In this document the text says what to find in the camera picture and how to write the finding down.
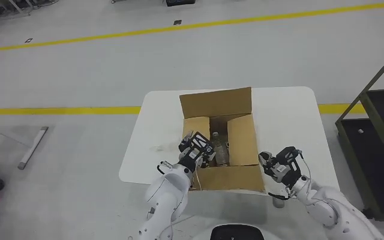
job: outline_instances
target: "white table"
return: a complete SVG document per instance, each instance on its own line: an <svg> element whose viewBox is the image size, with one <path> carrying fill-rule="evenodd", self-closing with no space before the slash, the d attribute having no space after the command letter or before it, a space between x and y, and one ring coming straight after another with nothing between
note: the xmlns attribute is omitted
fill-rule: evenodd
<svg viewBox="0 0 384 240"><path fill-rule="evenodd" d="M160 161L178 162L183 114L179 96L197 92L154 91L148 93L137 117L119 177L123 182L151 184L160 175ZM274 155L286 146L303 151L312 178L319 184L339 189L314 92L307 87L253 88L253 118L259 152ZM297 158L303 174L304 162ZM284 193L284 186L263 174L267 192Z"/></svg>

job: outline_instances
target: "black object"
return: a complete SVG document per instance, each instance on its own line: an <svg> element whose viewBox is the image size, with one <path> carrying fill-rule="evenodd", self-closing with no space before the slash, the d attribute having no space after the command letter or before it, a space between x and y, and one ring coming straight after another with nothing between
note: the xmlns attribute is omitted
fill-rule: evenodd
<svg viewBox="0 0 384 240"><path fill-rule="evenodd" d="M157 170L164 175L164 172L160 169L160 165L157 165Z"/></svg>
<svg viewBox="0 0 384 240"><path fill-rule="evenodd" d="M269 158L269 156L265 152L260 153L260 155L262 155L264 159ZM274 179L277 179L277 176L275 176L275 173L272 171L272 168L277 163L279 163L280 165L289 166L290 170L282 178L281 182L285 186L289 187L289 189L292 189L294 184L301 177L300 167L298 165L298 162L296 161L296 157L298 155L299 155L299 150L297 150L294 146L288 146L284 148L281 152L279 152L276 155L276 157L271 157L272 161L270 163L267 162L266 166L263 165L264 173L267 174L268 176L271 176Z"/></svg>
<svg viewBox="0 0 384 240"><path fill-rule="evenodd" d="M210 156L214 153L213 144L198 131L195 132L193 137L184 138L180 145L179 150L184 152L184 156L180 158L179 164L188 168L191 172L196 169L196 160L203 156L201 168L206 168L210 161Z"/></svg>
<svg viewBox="0 0 384 240"><path fill-rule="evenodd" d="M5 187L5 183L0 179L0 191Z"/></svg>
<svg viewBox="0 0 384 240"><path fill-rule="evenodd" d="M212 230L211 240L264 240L261 231L253 226L227 224Z"/></svg>
<svg viewBox="0 0 384 240"><path fill-rule="evenodd" d="M167 6L177 6L177 5L184 5L184 4L194 4L196 0L166 0Z"/></svg>
<svg viewBox="0 0 384 240"><path fill-rule="evenodd" d="M289 187L289 189L292 189L294 184L301 177L300 167L296 161L298 155L299 151L294 146L288 146L276 155L276 159L280 165L288 165L290 167L290 171L287 172L281 180L281 182Z"/></svg>
<svg viewBox="0 0 384 240"><path fill-rule="evenodd" d="M173 22L173 25L181 25L181 20L175 20L175 21Z"/></svg>

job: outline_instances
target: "cardboard box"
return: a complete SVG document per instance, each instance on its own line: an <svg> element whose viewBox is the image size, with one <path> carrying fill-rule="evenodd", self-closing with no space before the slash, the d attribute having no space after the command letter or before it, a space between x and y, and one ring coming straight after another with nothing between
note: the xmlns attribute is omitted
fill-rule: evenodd
<svg viewBox="0 0 384 240"><path fill-rule="evenodd" d="M213 132L227 135L229 164L198 169L203 190L264 191L252 116L251 88L180 96L184 114L183 136L199 131L210 139ZM199 189L197 181L194 188Z"/></svg>

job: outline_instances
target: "plastic bottle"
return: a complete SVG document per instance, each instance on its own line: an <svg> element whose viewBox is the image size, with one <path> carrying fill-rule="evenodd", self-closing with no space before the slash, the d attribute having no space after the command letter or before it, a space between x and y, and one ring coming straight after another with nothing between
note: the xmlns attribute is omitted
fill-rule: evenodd
<svg viewBox="0 0 384 240"><path fill-rule="evenodd" d="M212 144L214 145L216 152L216 163L217 166L228 166L229 165L229 154L226 144L220 139L218 132L212 133Z"/></svg>

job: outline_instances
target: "yellow stripe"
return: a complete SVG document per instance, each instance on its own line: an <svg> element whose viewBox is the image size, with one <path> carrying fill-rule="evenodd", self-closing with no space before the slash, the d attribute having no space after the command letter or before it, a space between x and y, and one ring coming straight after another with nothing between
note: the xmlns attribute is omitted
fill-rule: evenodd
<svg viewBox="0 0 384 240"><path fill-rule="evenodd" d="M319 104L319 111L321 114L342 114L349 104ZM350 113L365 113L361 104L356 104Z"/></svg>
<svg viewBox="0 0 384 240"><path fill-rule="evenodd" d="M140 107L59 107L47 109L0 109L0 115L112 115L139 114Z"/></svg>
<svg viewBox="0 0 384 240"><path fill-rule="evenodd" d="M321 114L342 114L349 104L319 104ZM113 115L139 114L140 107L59 107L47 109L0 109L0 115ZM351 113L365 113L357 104Z"/></svg>
<svg viewBox="0 0 384 240"><path fill-rule="evenodd" d="M194 28L207 28L211 26L294 19L299 17L312 17L312 16L319 16L319 15L345 13L345 12L351 12L351 11L362 11L362 10L379 9L379 8L384 8L384 3L367 4L367 5L359 5L359 6L352 6L352 7L339 7L339 8L315 10L315 11L303 11L300 13L288 13L288 14L279 14L279 15L272 15L272 16L249 17L245 19L231 19L231 20L222 20L222 21L216 21L216 22L195 23L195 24L189 24L189 25L169 26L165 28L152 28L152 29L138 30L138 31L131 31L131 32L120 32L117 34L104 34L104 35L72 38L72 39L65 39L65 40L58 40L58 41L47 41L42 43L29 43L29 44L23 44L23 45L0 47L0 51L11 50L11 49L25 49L30 47L43 47L43 46L68 44L68 43L78 43L82 41L92 41L92 40L106 39L106 38L118 38L118 37L127 37L127 36L143 35L143 34L154 34L159 32L172 32L172 31L180 31L180 30L187 30L187 29L194 29Z"/></svg>

